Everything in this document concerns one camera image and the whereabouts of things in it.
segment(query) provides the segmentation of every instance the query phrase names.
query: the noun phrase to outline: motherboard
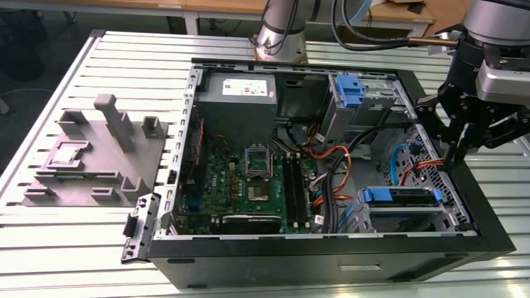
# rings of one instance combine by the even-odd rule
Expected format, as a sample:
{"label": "motherboard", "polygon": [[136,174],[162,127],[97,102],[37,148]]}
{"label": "motherboard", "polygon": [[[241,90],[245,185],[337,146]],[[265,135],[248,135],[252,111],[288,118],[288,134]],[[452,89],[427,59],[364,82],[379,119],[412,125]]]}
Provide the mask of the motherboard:
{"label": "motherboard", "polygon": [[271,221],[273,233],[311,233],[315,227],[305,189],[313,174],[313,160],[269,154],[268,147],[209,154],[204,192],[201,196],[184,195],[187,233],[216,234],[223,225],[219,221],[227,224],[227,220],[236,226],[244,221],[241,229],[252,229],[252,221],[259,221],[260,227]]}

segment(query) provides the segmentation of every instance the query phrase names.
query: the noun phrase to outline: aluminum extrusion table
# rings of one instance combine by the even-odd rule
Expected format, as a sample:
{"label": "aluminum extrusion table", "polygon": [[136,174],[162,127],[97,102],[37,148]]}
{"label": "aluminum extrusion table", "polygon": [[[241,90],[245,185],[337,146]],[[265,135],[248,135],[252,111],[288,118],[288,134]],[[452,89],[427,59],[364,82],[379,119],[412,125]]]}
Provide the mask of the aluminum extrusion table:
{"label": "aluminum extrusion table", "polygon": [[[333,43],[308,42],[307,50],[312,64],[413,70],[427,93],[435,92],[450,64],[447,56],[427,56],[420,48],[352,53]],[[22,192],[60,133],[54,121],[62,109],[81,109],[86,119],[98,120],[93,96],[112,93],[117,109],[129,111],[130,120],[156,115],[169,122],[169,135],[177,134],[192,57],[252,59],[252,48],[243,38],[126,32],[88,38],[0,177],[0,297],[219,297],[220,293],[228,297],[528,297],[530,161],[520,139],[467,157],[516,251],[421,283],[176,289],[152,264],[120,265],[121,230],[130,208],[21,206]],[[168,138],[165,149],[173,146]],[[166,177],[168,158],[169,153],[162,153],[157,179]]]}

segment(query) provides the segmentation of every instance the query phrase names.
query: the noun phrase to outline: wooden desk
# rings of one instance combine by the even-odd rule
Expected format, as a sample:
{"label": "wooden desk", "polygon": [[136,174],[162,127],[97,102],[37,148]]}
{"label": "wooden desk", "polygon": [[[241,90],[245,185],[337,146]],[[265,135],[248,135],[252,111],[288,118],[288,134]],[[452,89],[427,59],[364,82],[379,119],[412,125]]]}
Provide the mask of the wooden desk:
{"label": "wooden desk", "polygon": [[[260,16],[267,0],[187,0],[187,10],[197,12],[197,17],[207,17],[209,13],[216,13],[221,19],[256,20]],[[407,29],[409,37],[420,37],[429,24],[436,18],[423,8],[420,14],[407,11],[408,5],[384,2],[371,8],[372,27]],[[329,7],[320,7],[321,13],[331,13]],[[367,16],[360,26],[367,24]]]}
{"label": "wooden desk", "polygon": [[[52,11],[137,14],[183,17],[187,32],[197,35],[197,19],[260,20],[267,0],[0,0],[0,7]],[[329,7],[321,7],[327,14]],[[408,36],[423,36],[435,17],[407,11],[407,5],[385,2],[372,7],[372,27],[409,30]],[[365,26],[367,17],[360,26]]]}

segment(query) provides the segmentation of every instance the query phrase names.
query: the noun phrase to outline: table leg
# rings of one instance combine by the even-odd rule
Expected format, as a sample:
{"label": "table leg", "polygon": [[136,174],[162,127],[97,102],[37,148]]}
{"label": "table leg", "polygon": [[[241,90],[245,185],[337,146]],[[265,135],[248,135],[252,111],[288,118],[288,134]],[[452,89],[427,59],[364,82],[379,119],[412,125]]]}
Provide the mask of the table leg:
{"label": "table leg", "polygon": [[188,35],[199,35],[199,15],[184,11],[185,31]]}

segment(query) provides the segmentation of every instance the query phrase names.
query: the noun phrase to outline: green circuit board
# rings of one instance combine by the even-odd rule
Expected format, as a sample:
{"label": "green circuit board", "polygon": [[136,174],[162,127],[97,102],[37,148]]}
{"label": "green circuit board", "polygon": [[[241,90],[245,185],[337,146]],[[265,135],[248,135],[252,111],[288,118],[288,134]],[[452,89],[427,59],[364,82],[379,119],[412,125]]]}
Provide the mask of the green circuit board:
{"label": "green circuit board", "polygon": [[[191,213],[188,216],[188,227],[192,234],[209,234],[209,222],[205,219],[208,214],[275,215],[283,219],[280,233],[311,233],[312,226],[307,228],[287,225],[281,158],[283,156],[272,156],[271,178],[255,180],[245,177],[245,157],[243,153],[209,155],[203,196],[187,198],[188,205],[189,202],[196,205],[193,211],[197,213],[195,215]],[[257,160],[259,166],[265,167],[267,163]],[[301,160],[300,168],[303,175],[307,177],[315,169],[313,160]],[[304,184],[304,189],[307,189],[308,180]]]}

